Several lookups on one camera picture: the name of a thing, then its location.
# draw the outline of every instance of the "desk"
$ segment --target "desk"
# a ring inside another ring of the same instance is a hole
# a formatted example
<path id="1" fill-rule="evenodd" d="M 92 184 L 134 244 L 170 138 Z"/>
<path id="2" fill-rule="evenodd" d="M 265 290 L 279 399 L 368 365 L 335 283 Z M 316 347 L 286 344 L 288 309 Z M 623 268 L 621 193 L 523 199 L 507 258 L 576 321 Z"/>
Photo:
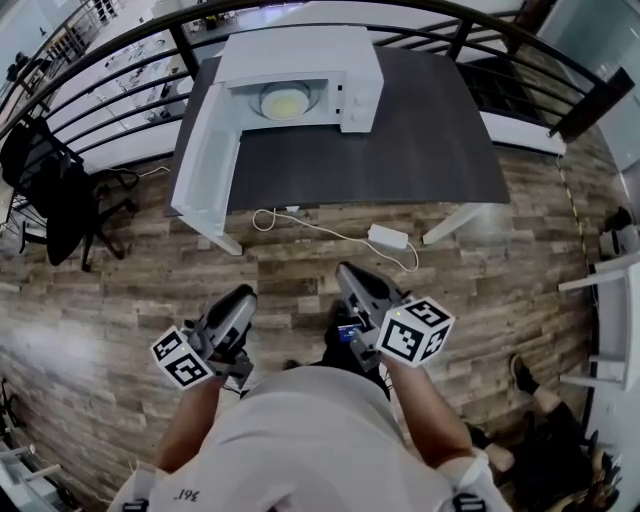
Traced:
<path id="1" fill-rule="evenodd" d="M 596 263 L 595 274 L 561 283 L 559 291 L 598 289 L 599 354 L 597 377 L 560 375 L 560 381 L 593 388 L 629 391 L 640 378 L 640 253 Z"/>
<path id="2" fill-rule="evenodd" d="M 427 52 L 376 48 L 385 83 L 371 133 L 337 126 L 243 133 L 228 211 L 331 203 L 466 203 L 429 231 L 430 244 L 509 193 L 478 108 L 453 61 Z M 172 164 L 165 213 L 191 130 L 219 58 L 194 84 Z M 241 248 L 223 235 L 233 254 Z"/>

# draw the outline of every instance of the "black metal railing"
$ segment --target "black metal railing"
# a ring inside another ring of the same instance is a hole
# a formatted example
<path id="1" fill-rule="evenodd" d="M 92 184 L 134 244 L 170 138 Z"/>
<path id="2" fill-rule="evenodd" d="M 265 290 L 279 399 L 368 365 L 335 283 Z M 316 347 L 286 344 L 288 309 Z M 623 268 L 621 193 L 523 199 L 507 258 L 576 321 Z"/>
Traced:
<path id="1" fill-rule="evenodd" d="M 513 23 L 504 21 L 504 18 L 514 17 L 519 11 L 506 11 L 497 13 L 496 15 L 485 14 L 470 8 L 462 7 L 458 4 L 449 3 L 442 0 L 385 0 L 383 2 L 374 2 L 373 0 L 356 0 L 364 3 L 385 3 L 389 5 L 420 9 L 431 11 L 451 19 L 442 23 L 423 27 L 420 29 L 410 29 L 406 27 L 382 26 L 370 24 L 353 24 L 353 23 L 311 23 L 308 25 L 357 25 L 365 26 L 372 33 L 392 33 L 395 34 L 391 38 L 378 41 L 376 44 L 381 46 L 405 44 L 406 51 L 429 51 L 439 53 L 446 58 L 456 61 L 461 52 L 465 49 L 473 49 L 484 52 L 489 57 L 496 57 L 500 61 L 505 61 L 511 66 L 512 71 L 507 68 L 499 68 L 487 66 L 484 63 L 458 63 L 469 89 L 476 98 L 480 109 L 490 112 L 500 113 L 515 118 L 529 120 L 537 124 L 549 128 L 549 133 L 560 133 L 565 141 L 570 142 L 586 131 L 593 123 L 597 121 L 608 109 L 610 109 L 617 101 L 633 87 L 633 82 L 626 73 L 618 71 L 608 81 L 602 80 L 580 64 L 571 60 L 552 46 L 538 39 L 536 36 L 522 30 Z M 118 77 L 129 73 L 137 72 L 144 69 L 155 62 L 163 59 L 170 59 L 176 55 L 180 55 L 182 65 L 180 69 L 171 71 L 167 76 L 152 80 L 148 83 L 136 85 L 135 87 L 124 90 L 121 94 L 114 95 L 104 100 L 101 104 L 92 106 L 73 116 L 73 118 L 54 127 L 53 132 L 60 133 L 72 127 L 75 123 L 87 118 L 96 111 L 107 108 L 109 105 L 120 102 L 123 99 L 136 95 L 148 89 L 158 86 L 167 86 L 174 81 L 181 80 L 187 76 L 195 78 L 198 73 L 199 63 L 195 56 L 194 50 L 209 45 L 222 43 L 228 39 L 231 33 L 214 36 L 197 43 L 189 41 L 189 37 L 184 30 L 185 23 L 193 20 L 203 19 L 212 15 L 220 15 L 231 10 L 239 10 L 251 7 L 260 7 L 269 5 L 267 0 L 211 0 L 209 2 L 199 4 L 192 8 L 177 11 L 166 16 L 153 19 L 143 25 L 136 27 L 129 32 L 121 34 L 108 43 L 105 43 L 95 50 L 87 53 L 62 70 L 57 77 L 49 83 L 43 84 L 33 96 L 20 108 L 20 110 L 11 116 L 0 128 L 0 140 L 4 138 L 16 123 L 20 120 L 28 120 L 28 116 L 34 109 L 40 105 L 47 105 L 50 98 L 55 92 L 64 86 L 69 80 L 76 77 L 79 73 L 85 71 L 89 67 L 99 63 L 103 59 L 120 52 L 132 44 L 136 44 L 145 38 L 153 36 L 163 31 L 168 31 L 175 43 L 175 48 L 168 49 L 161 53 L 143 58 L 139 62 L 130 64 L 110 75 L 101 78 L 95 83 L 87 84 L 81 91 L 75 93 L 70 98 L 61 102 L 55 108 L 50 108 L 43 113 L 46 119 L 51 119 L 56 114 L 67 109 L 72 103 L 90 93 L 97 87 L 115 80 Z M 272 27 L 265 27 L 255 30 L 265 30 Z M 490 35 L 482 35 L 475 37 L 476 34 L 491 31 Z M 520 49 L 517 53 L 505 52 L 500 49 L 483 44 L 488 41 L 495 41 L 504 38 L 511 42 L 516 41 L 515 45 Z M 523 51 L 529 48 L 536 52 L 537 55 L 546 59 L 544 62 L 536 61 Z M 569 68 L 574 73 L 591 83 L 590 88 L 581 88 L 566 76 L 562 75 L 562 71 L 554 71 L 553 66 L 557 63 Z M 527 73 L 534 73 L 539 76 L 539 80 L 527 80 L 518 70 L 526 70 Z M 497 85 L 489 87 L 486 85 L 487 80 L 493 80 Z M 149 110 L 167 107 L 172 103 L 185 101 L 189 97 L 189 93 L 178 94 L 173 92 L 166 97 L 138 106 L 119 115 L 114 115 L 107 121 L 96 122 L 93 126 L 85 127 L 82 131 L 74 133 L 72 136 L 63 140 L 66 144 L 74 144 L 74 149 L 78 154 L 85 153 L 91 149 L 97 148 L 114 140 L 127 137 L 134 133 L 138 133 L 150 128 L 154 128 L 167 123 L 180 121 L 183 114 L 181 113 L 165 113 L 159 118 L 152 119 L 142 125 L 135 126 L 130 129 L 115 133 L 105 138 L 91 142 L 86 145 L 79 144 L 79 141 L 88 135 L 97 132 L 111 124 L 121 122 L 122 120 L 142 114 Z M 532 114 L 527 112 L 535 112 L 537 118 L 532 118 Z"/>
<path id="2" fill-rule="evenodd" d="M 113 14 L 122 9 L 118 0 L 110 4 Z M 75 60 L 84 55 L 86 49 L 98 34 L 99 18 L 106 17 L 98 12 L 101 4 L 95 0 L 82 0 L 80 5 L 54 30 L 19 71 L 14 82 L 5 82 L 0 88 L 0 125 L 12 117 L 16 108 L 30 99 L 47 80 L 53 79 Z M 49 111 L 48 99 L 43 98 L 36 108 Z"/>

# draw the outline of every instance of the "power cord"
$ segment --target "power cord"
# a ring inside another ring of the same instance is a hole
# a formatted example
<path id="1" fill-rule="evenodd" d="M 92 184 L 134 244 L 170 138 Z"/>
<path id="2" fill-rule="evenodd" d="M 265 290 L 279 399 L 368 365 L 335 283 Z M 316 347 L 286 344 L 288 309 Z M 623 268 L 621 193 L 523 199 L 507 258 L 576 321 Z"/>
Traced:
<path id="1" fill-rule="evenodd" d="M 262 214 L 262 213 L 267 213 L 267 214 L 272 216 L 271 224 L 266 228 L 261 228 L 260 226 L 258 226 L 256 224 L 256 217 L 259 214 Z M 384 258 L 386 260 L 393 261 L 396 265 L 398 265 L 405 272 L 415 272 L 416 270 L 418 270 L 418 268 L 420 268 L 420 258 L 418 257 L 418 253 L 417 253 L 415 247 L 413 245 L 411 245 L 410 243 L 408 243 L 408 245 L 409 245 L 409 247 L 411 247 L 411 250 L 413 251 L 413 255 L 416 258 L 416 265 L 413 268 L 407 268 L 402 263 L 400 263 L 397 259 L 395 259 L 395 258 L 393 258 L 391 256 L 387 256 L 386 254 L 381 253 L 378 249 L 376 249 L 373 245 L 371 245 L 366 240 L 361 240 L 359 238 L 349 238 L 348 236 L 341 235 L 340 233 L 336 233 L 335 231 L 332 231 L 330 229 L 323 228 L 323 227 L 320 227 L 320 226 L 314 226 L 313 224 L 309 224 L 308 222 L 305 222 L 305 221 L 300 220 L 300 219 L 298 219 L 296 217 L 293 217 L 292 215 L 285 215 L 283 213 L 276 213 L 276 209 L 275 208 L 273 210 L 265 210 L 264 208 L 260 208 L 259 210 L 256 210 L 254 212 L 253 218 L 252 218 L 253 227 L 256 228 L 258 231 L 262 231 L 262 232 L 271 231 L 273 229 L 273 227 L 276 225 L 276 219 L 278 217 L 282 218 L 282 219 L 288 219 L 288 220 L 295 221 L 298 224 L 302 224 L 305 227 L 308 227 L 308 228 L 311 228 L 311 229 L 315 229 L 317 231 L 322 231 L 324 233 L 329 233 L 329 234 L 331 234 L 333 236 L 336 236 L 338 238 L 342 238 L 343 240 L 347 240 L 349 242 L 357 242 L 359 244 L 364 244 L 369 249 L 371 249 L 373 252 L 375 252 L 378 256 L 380 256 L 380 257 L 382 257 L 382 258 Z"/>

